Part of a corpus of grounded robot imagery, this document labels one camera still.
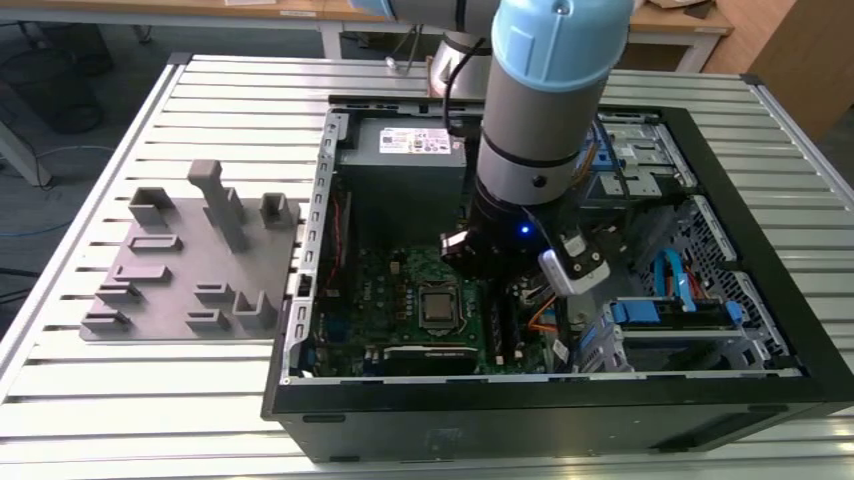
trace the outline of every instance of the gray carpet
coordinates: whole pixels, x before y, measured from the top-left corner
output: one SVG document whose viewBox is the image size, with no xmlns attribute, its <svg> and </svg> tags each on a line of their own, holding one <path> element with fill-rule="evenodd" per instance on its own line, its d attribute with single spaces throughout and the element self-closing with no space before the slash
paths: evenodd
<svg viewBox="0 0 854 480">
<path fill-rule="evenodd" d="M 115 69 L 91 85 L 107 112 L 103 125 L 80 135 L 58 135 L 32 115 L 4 85 L 0 85 L 0 120 L 30 141 L 36 152 L 70 145 L 115 147 L 136 115 L 139 106 L 163 70 L 171 52 L 222 55 L 322 57 L 320 35 L 298 30 L 222 30 L 156 27 L 154 42 L 140 45 L 127 26 L 103 26 L 102 31 L 115 59 Z M 0 28 L 0 61 L 27 50 L 18 28 Z M 423 52 L 435 51 L 435 38 L 427 39 Z M 355 40 L 344 40 L 346 58 L 382 59 L 384 52 L 364 50 Z M 821 145 L 843 175 L 854 179 L 854 114 Z M 107 152 L 71 151 L 44 157 L 56 176 L 51 191 L 30 187 L 15 178 L 11 168 L 0 169 L 0 233 L 27 232 L 70 221 L 86 199 L 95 179 L 110 158 Z M 0 237 L 0 266 L 40 271 L 63 236 L 63 229 L 27 238 Z M 0 294 L 32 285 L 32 280 L 0 275 Z M 0 335 L 11 322 L 20 301 L 0 305 Z"/>
</svg>

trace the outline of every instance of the metal slat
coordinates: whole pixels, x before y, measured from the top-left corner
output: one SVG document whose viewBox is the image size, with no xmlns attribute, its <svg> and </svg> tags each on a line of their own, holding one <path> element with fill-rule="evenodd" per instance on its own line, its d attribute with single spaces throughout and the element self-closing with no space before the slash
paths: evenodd
<svg viewBox="0 0 854 480">
<path fill-rule="evenodd" d="M 854 274 L 795 273 L 791 278 L 807 297 L 837 296 L 837 294 L 854 296 Z"/>
<path fill-rule="evenodd" d="M 156 120 L 159 127 L 206 127 L 206 128 L 276 128 L 295 130 L 323 129 L 324 115 L 282 116 L 250 115 L 239 113 L 164 113 Z"/>
<path fill-rule="evenodd" d="M 296 443 L 284 432 L 215 436 L 91 438 L 34 443 L 8 442 L 0 449 L 0 463 L 40 463 L 156 459 L 175 457 L 238 457 L 299 455 Z"/>
<path fill-rule="evenodd" d="M 243 85 L 258 87 L 299 87 L 363 89 L 374 91 L 374 95 L 383 92 L 396 92 L 414 89 L 412 79 L 355 77 L 294 77 L 279 75 L 252 75 L 248 73 L 187 73 L 182 77 L 183 84 L 196 85 Z"/>
<path fill-rule="evenodd" d="M 127 169 L 128 178 L 186 179 L 191 162 L 136 162 Z M 304 180 L 315 178 L 316 166 L 312 163 L 236 163 L 223 162 L 223 180 Z"/>
<path fill-rule="evenodd" d="M 845 204 L 830 191 L 775 192 L 746 190 L 741 194 L 745 203 L 751 209 L 785 207 L 791 209 L 845 210 Z"/>
<path fill-rule="evenodd" d="M 411 86 L 395 96 L 423 97 L 427 82 L 412 82 Z M 376 90 L 359 88 L 288 88 L 288 87 L 246 87 L 230 85 L 178 85 L 172 98 L 244 99 L 244 100 L 316 100 L 327 107 L 330 95 L 376 96 Z"/>
<path fill-rule="evenodd" d="M 691 117 L 699 127 L 779 128 L 777 120 L 765 114 L 693 113 Z"/>
<path fill-rule="evenodd" d="M 775 248 L 798 250 L 854 249 L 854 232 L 847 230 L 766 228 L 763 231 Z"/>
<path fill-rule="evenodd" d="M 246 182 L 240 180 L 223 181 L 224 187 L 234 187 L 240 198 L 260 198 L 264 193 L 280 192 L 292 200 L 308 200 L 314 183 L 292 182 Z M 160 186 L 176 198 L 202 198 L 202 192 L 186 180 L 123 180 L 114 186 L 115 196 L 131 197 L 139 187 Z"/>
<path fill-rule="evenodd" d="M 296 113 L 326 114 L 328 104 L 326 99 L 314 101 L 274 101 L 274 100 L 210 100 L 172 97 L 166 103 L 167 112 L 214 112 L 214 113 Z"/>
<path fill-rule="evenodd" d="M 0 405 L 0 436 L 279 432 L 282 426 L 278 423 L 262 420 L 260 408 L 260 395 L 4 403 Z"/>
<path fill-rule="evenodd" d="M 718 155 L 721 165 L 729 173 L 805 173 L 815 175 L 815 169 L 803 158 L 737 157 Z"/>
<path fill-rule="evenodd" d="M 682 88 L 687 90 L 722 90 L 749 92 L 745 82 L 737 77 L 678 77 L 665 75 L 638 75 L 638 72 L 613 72 L 609 85 L 615 87 Z"/>
<path fill-rule="evenodd" d="M 854 298 L 852 297 L 830 297 L 830 298 L 807 298 L 813 312 L 821 320 L 854 321 Z"/>
<path fill-rule="evenodd" d="M 803 190 L 829 191 L 830 187 L 818 175 L 773 175 L 730 173 L 733 185 L 739 190 Z"/>
<path fill-rule="evenodd" d="M 641 455 L 609 457 L 578 457 L 546 459 L 539 462 L 526 460 L 493 460 L 490 462 L 458 461 L 447 463 L 396 463 L 371 465 L 371 478 L 398 479 L 406 469 L 407 477 L 419 479 L 490 478 L 509 480 L 519 478 L 525 470 L 531 479 L 597 478 L 617 480 L 638 478 L 643 480 L 683 480 L 686 471 L 691 479 L 711 480 L 721 478 L 753 478 L 778 480 L 782 477 L 822 478 L 842 480 L 849 478 L 847 464 L 834 457 L 846 455 L 850 448 L 845 444 L 826 442 L 790 442 L 787 444 L 753 443 L 722 447 L 709 454 L 662 455 L 655 470 L 646 465 Z M 775 462 L 755 462 L 758 459 L 777 458 Z M 787 458 L 803 456 L 807 460 L 787 462 Z M 754 460 L 753 462 L 722 462 L 721 460 Z M 364 473 L 347 464 L 318 466 L 303 457 L 243 456 L 156 460 L 122 460 L 106 462 L 62 462 L 18 464 L 0 473 L 14 475 L 10 478 L 172 478 L 192 475 L 204 478 L 232 478 L 234 476 L 278 476 L 287 471 L 298 477 L 364 478 Z"/>
<path fill-rule="evenodd" d="M 699 126 L 699 130 L 710 142 L 774 142 L 793 145 L 791 139 L 779 127 L 775 128 L 722 128 Z"/>
<path fill-rule="evenodd" d="M 611 98 L 650 98 L 662 100 L 714 101 L 726 103 L 754 103 L 757 97 L 750 91 L 703 90 L 691 88 L 651 88 L 609 86 L 605 95 Z"/>
<path fill-rule="evenodd" d="M 191 143 L 228 145 L 306 145 L 320 143 L 323 132 L 319 130 L 248 130 L 230 129 L 227 132 L 216 128 L 152 129 L 147 141 L 151 143 Z"/>
<path fill-rule="evenodd" d="M 224 345 L 100 345 L 80 342 L 76 329 L 42 332 L 30 352 L 31 360 L 267 360 L 272 340 Z"/>
<path fill-rule="evenodd" d="M 296 76 L 323 76 L 323 77 L 358 77 L 358 78 L 388 78 L 388 67 L 386 65 L 314 65 L 288 63 L 244 63 L 244 62 L 216 62 L 194 61 L 187 66 L 187 72 L 206 73 L 252 73 L 266 75 L 296 75 Z M 402 79 L 427 78 L 427 67 L 422 64 L 412 65 L 408 76 Z"/>
<path fill-rule="evenodd" d="M 96 362 L 26 365 L 10 395 L 164 395 L 260 393 L 270 360 Z"/>
<path fill-rule="evenodd" d="M 686 101 L 686 100 L 670 100 L 655 99 L 649 97 L 614 97 L 606 95 L 602 97 L 602 103 L 609 105 L 638 105 L 649 107 L 657 105 L 659 107 L 687 108 L 691 113 L 727 113 L 727 114 L 763 114 L 767 113 L 762 105 L 757 103 L 738 103 L 738 102 L 703 102 L 703 101 Z"/>
<path fill-rule="evenodd" d="M 846 210 L 751 210 L 763 228 L 854 228 L 854 215 Z"/>
<path fill-rule="evenodd" d="M 195 62 L 242 62 L 242 63 L 256 63 L 256 64 L 268 64 L 268 63 L 284 63 L 291 65 L 303 65 L 308 68 L 315 67 L 318 65 L 330 65 L 330 66 L 352 66 L 360 65 L 364 67 L 375 67 L 376 60 L 334 60 L 326 58 L 286 58 L 286 57 L 240 57 L 231 55 L 204 55 L 198 54 L 192 56 L 192 63 Z M 412 67 L 423 67 L 425 62 L 414 62 Z"/>
<path fill-rule="evenodd" d="M 146 160 L 223 160 L 235 162 L 314 162 L 318 147 L 270 145 L 196 145 L 190 143 L 147 143 L 138 150 Z"/>
</svg>

